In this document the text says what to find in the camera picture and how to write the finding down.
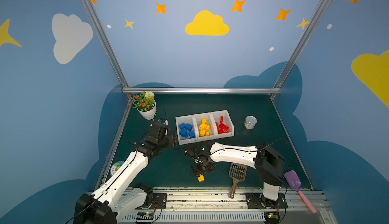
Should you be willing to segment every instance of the brown handle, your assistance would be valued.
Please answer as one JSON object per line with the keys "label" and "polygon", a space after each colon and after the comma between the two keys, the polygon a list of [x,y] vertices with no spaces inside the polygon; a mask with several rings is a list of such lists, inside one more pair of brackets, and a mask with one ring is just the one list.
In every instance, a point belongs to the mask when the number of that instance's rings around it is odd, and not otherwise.
{"label": "brown handle", "polygon": [[237,185],[238,185],[238,181],[234,179],[234,182],[232,183],[231,194],[230,194],[231,199],[233,199],[235,196],[235,190]]}

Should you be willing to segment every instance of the white cloud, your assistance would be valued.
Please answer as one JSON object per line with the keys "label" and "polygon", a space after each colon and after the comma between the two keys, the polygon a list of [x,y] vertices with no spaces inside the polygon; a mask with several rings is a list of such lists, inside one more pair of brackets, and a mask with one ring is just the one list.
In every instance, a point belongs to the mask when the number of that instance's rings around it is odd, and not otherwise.
{"label": "white cloud", "polygon": [[54,56],[60,64],[69,63],[93,37],[92,27],[76,15],[58,13],[51,21],[52,33],[57,41]]}

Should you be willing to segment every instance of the green tabletop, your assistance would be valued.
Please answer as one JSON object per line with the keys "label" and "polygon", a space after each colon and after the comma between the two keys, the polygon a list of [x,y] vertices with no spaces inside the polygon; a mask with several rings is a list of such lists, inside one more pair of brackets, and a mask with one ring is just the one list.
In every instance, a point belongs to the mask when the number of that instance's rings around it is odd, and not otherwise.
{"label": "green tabletop", "polygon": [[[260,142],[268,144],[279,138],[287,139],[273,104],[268,95],[212,95],[212,94],[156,94],[156,115],[168,120],[169,133],[176,132],[175,118],[177,116],[206,113],[218,110],[228,110],[235,128],[235,136],[216,139],[216,142],[227,145],[251,146]],[[258,123],[254,129],[247,130],[244,120],[247,115],[253,115]],[[113,163],[124,161],[134,146],[130,142],[138,142],[139,138],[150,129],[152,120],[145,120],[139,112],[133,108],[130,110],[123,134],[116,150]],[[228,187],[232,186],[232,179],[228,175],[231,163],[217,163],[212,173],[204,175],[205,181],[199,183],[192,172],[193,159],[184,155],[186,145],[173,148],[165,148],[144,168],[130,184],[133,187],[143,183],[150,187]],[[273,144],[285,158],[285,168],[292,159],[293,151],[283,140]],[[295,157],[291,170],[295,170],[301,180],[302,188],[310,188],[308,178]],[[239,187],[263,187],[263,181],[254,168],[247,171],[246,180],[238,183]]]}

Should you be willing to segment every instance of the purple shovel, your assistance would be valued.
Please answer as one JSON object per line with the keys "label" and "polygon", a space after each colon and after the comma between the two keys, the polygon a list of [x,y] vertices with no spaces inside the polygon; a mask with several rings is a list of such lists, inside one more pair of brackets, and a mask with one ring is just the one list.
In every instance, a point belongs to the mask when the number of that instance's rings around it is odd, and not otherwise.
{"label": "purple shovel", "polygon": [[301,192],[300,190],[300,186],[301,186],[301,181],[300,179],[298,178],[297,176],[297,173],[292,170],[292,171],[289,171],[287,173],[284,174],[284,177],[286,178],[286,180],[288,181],[289,183],[289,186],[294,189],[295,191],[298,192],[298,194],[301,196],[301,198],[303,199],[303,201],[305,202],[305,204],[308,206],[308,208],[311,210],[312,213],[316,213],[317,210],[316,208],[314,207],[314,205],[308,200],[308,198],[304,195],[303,192]]}

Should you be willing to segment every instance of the plastic bin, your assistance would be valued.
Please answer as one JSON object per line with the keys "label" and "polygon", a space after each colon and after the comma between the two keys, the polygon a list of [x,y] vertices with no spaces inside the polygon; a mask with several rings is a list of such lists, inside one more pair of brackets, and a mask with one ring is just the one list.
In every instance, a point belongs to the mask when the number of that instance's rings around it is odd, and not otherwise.
{"label": "plastic bin", "polygon": [[215,130],[216,130],[215,139],[234,136],[234,125],[232,124],[230,114],[228,113],[227,110],[211,112],[211,115],[214,119],[214,122],[216,122],[217,124],[220,124],[220,118],[221,116],[223,116],[223,124],[225,124],[229,128],[228,133],[218,134],[216,124],[215,124]]}
{"label": "plastic bin", "polygon": [[[198,136],[197,141],[199,142],[199,141],[216,139],[217,129],[216,129],[216,124],[215,124],[215,121],[214,121],[212,114],[211,113],[202,113],[202,114],[197,114],[197,115],[193,115],[193,116],[194,116],[194,120],[196,121],[196,129],[197,129],[196,136]],[[198,127],[202,124],[201,123],[202,119],[206,119],[207,124],[209,126],[211,126],[211,128],[208,131],[209,136],[200,137],[200,129]]]}
{"label": "plastic bin", "polygon": [[[180,124],[191,124],[193,126],[193,129],[192,131],[194,132],[194,134],[196,135],[195,138],[190,138],[189,136],[187,138],[185,137],[182,137],[180,135],[180,127],[179,125]],[[193,142],[197,142],[198,141],[198,127],[197,127],[197,124],[196,124],[196,121],[195,121],[195,118],[193,117],[193,115],[186,115],[186,116],[180,116],[180,117],[176,117],[175,118],[175,124],[176,124],[176,127],[177,127],[177,137],[178,137],[178,144],[179,145],[185,145],[185,144],[188,144],[188,143],[193,143]]]}

